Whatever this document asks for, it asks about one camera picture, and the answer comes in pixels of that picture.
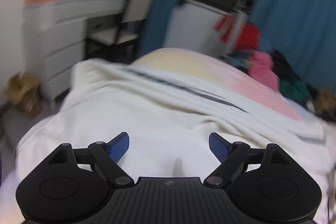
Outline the white striped jacket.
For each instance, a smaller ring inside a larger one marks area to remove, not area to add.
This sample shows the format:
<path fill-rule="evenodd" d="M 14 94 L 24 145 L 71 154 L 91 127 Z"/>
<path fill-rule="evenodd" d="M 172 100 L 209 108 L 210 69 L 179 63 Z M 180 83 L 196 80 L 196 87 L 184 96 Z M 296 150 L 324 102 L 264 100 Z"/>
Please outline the white striped jacket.
<path fill-rule="evenodd" d="M 213 132 L 254 148 L 276 143 L 319 184 L 315 221 L 327 221 L 335 160 L 329 130 L 319 120 L 303 119 L 291 106 L 278 112 L 182 73 L 87 60 L 74 67 L 59 112 L 34 125 L 17 145 L 15 170 L 1 186 L 1 223 L 23 222 L 16 188 L 58 145 L 85 148 L 121 132 L 128 133 L 130 147 L 120 166 L 132 178 L 207 177 L 219 165 L 209 149 Z"/>

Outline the green garment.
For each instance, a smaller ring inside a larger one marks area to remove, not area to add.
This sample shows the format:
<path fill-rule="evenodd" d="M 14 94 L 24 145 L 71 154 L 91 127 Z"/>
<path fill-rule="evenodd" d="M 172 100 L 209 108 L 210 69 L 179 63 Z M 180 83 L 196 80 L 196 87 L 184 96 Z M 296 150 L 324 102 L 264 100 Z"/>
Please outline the green garment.
<path fill-rule="evenodd" d="M 280 80 L 279 91 L 284 97 L 300 105 L 305 104 L 311 98 L 306 85 L 299 80 Z"/>

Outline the pink garment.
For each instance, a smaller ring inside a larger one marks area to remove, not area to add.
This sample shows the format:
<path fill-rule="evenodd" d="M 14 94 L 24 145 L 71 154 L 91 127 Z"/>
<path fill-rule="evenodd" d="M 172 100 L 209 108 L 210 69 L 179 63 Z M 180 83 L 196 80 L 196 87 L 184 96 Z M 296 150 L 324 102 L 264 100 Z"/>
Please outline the pink garment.
<path fill-rule="evenodd" d="M 265 52 L 253 51 L 249 56 L 248 74 L 273 91 L 278 91 L 279 79 L 273 72 L 272 57 Z"/>

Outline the black garment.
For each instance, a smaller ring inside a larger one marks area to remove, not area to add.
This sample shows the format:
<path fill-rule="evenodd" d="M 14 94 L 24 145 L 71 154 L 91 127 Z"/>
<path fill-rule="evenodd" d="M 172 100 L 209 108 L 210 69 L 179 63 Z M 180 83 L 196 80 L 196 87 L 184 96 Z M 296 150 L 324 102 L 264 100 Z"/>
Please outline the black garment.
<path fill-rule="evenodd" d="M 286 80 L 288 82 L 301 80 L 299 75 L 294 72 L 291 65 L 288 63 L 285 56 L 281 52 L 275 50 L 271 53 L 270 56 L 272 57 L 273 61 L 272 71 L 280 80 Z"/>

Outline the pastel bed sheet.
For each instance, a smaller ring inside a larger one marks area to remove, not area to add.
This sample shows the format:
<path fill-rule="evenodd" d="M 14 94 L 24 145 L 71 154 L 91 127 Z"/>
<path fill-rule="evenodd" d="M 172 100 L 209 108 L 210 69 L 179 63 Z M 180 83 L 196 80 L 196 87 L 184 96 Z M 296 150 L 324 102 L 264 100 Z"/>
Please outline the pastel bed sheet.
<path fill-rule="evenodd" d="M 135 67 L 181 73 L 208 81 L 247 97 L 271 110 L 299 119 L 307 114 L 300 105 L 257 82 L 244 72 L 213 57 L 178 48 L 162 48 L 132 62 Z"/>

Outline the brown cardboard box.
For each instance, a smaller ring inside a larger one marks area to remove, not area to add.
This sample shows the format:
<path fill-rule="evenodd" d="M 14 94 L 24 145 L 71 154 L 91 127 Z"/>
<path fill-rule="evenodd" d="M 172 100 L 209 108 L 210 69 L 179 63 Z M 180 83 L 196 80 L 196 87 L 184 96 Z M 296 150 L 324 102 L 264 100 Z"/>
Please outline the brown cardboard box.
<path fill-rule="evenodd" d="M 7 82 L 4 92 L 8 101 L 28 118 L 42 112 L 39 96 L 40 79 L 30 73 L 18 73 Z"/>

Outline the white black chair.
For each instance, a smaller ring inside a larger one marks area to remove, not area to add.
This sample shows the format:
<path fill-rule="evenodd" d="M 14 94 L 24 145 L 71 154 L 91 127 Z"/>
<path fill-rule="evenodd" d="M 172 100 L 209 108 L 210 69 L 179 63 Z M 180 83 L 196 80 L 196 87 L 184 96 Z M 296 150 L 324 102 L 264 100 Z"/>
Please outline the white black chair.
<path fill-rule="evenodd" d="M 125 49 L 127 59 L 133 61 L 153 3 L 154 0 L 125 0 L 116 15 L 94 18 L 85 40 L 85 58 L 111 61 Z"/>

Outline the red garment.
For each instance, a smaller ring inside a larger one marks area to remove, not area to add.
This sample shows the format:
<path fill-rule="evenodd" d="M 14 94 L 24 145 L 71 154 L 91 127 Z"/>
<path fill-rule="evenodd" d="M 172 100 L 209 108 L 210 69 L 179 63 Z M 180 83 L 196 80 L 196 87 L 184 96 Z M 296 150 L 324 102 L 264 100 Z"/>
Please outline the red garment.
<path fill-rule="evenodd" d="M 222 16 L 214 26 L 214 30 L 219 33 L 220 41 L 224 44 L 228 43 L 228 38 L 232 32 L 232 27 L 235 23 L 235 19 L 232 15 Z M 234 46 L 234 51 L 249 51 L 257 50 L 259 48 L 260 31 L 251 22 L 244 24 L 242 31 L 238 37 Z"/>

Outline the white dresser desk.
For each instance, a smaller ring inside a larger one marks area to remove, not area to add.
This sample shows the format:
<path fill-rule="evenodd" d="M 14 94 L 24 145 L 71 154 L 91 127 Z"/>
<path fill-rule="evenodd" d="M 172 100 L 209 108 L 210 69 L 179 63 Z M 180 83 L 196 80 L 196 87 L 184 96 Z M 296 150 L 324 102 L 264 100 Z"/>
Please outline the white dresser desk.
<path fill-rule="evenodd" d="M 70 88 L 71 69 L 84 59 L 89 19 L 118 14 L 125 0 L 53 0 L 23 6 L 25 69 L 41 80 L 51 102 Z"/>

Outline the silver tripod stand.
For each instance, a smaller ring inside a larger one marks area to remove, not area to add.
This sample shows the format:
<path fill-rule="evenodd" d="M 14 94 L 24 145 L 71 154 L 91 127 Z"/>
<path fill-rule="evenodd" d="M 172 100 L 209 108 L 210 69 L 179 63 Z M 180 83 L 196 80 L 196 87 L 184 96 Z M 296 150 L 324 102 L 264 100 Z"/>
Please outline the silver tripod stand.
<path fill-rule="evenodd" d="M 206 44 L 203 53 L 226 59 L 236 48 L 236 44 L 248 21 L 247 4 L 249 0 L 237 0 L 230 14 L 223 15 L 214 25 L 214 36 Z"/>

